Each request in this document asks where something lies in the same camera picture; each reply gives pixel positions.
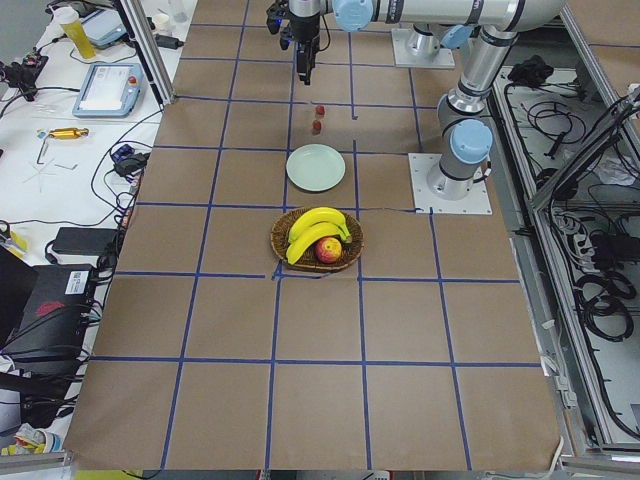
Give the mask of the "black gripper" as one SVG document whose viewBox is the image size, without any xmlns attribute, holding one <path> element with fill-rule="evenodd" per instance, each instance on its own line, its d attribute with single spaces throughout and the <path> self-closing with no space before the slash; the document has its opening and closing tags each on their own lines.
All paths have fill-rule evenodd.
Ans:
<svg viewBox="0 0 640 480">
<path fill-rule="evenodd" d="M 290 28 L 296 44 L 296 73 L 301 82 L 311 83 L 315 59 L 319 49 L 319 0 L 290 0 Z"/>
</svg>

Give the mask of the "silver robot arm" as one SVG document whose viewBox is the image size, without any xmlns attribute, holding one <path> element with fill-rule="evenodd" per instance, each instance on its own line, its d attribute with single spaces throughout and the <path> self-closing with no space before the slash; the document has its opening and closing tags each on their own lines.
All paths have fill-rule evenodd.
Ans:
<svg viewBox="0 0 640 480">
<path fill-rule="evenodd" d="M 429 32 L 440 25 L 480 28 L 457 86 L 439 102 L 445 151 L 427 174 L 434 194 L 460 200 L 493 144 L 491 130 L 478 116 L 498 70 L 519 33 L 542 26 L 564 6 L 563 1 L 323 1 L 320 11 L 333 14 L 345 31 L 378 21 L 423 24 Z"/>
<path fill-rule="evenodd" d="M 295 65 L 299 80 L 311 83 L 320 45 L 320 31 L 327 27 L 327 14 L 334 16 L 340 29 L 357 32 L 382 21 L 396 24 L 407 3 L 390 1 L 276 1 L 267 12 L 271 34 L 280 37 L 280 48 L 295 47 Z M 451 51 L 462 46 L 478 24 L 482 1 L 471 1 L 467 12 L 457 21 L 418 20 L 410 29 L 392 31 L 394 58 L 398 66 L 449 68 L 454 65 Z"/>
</svg>

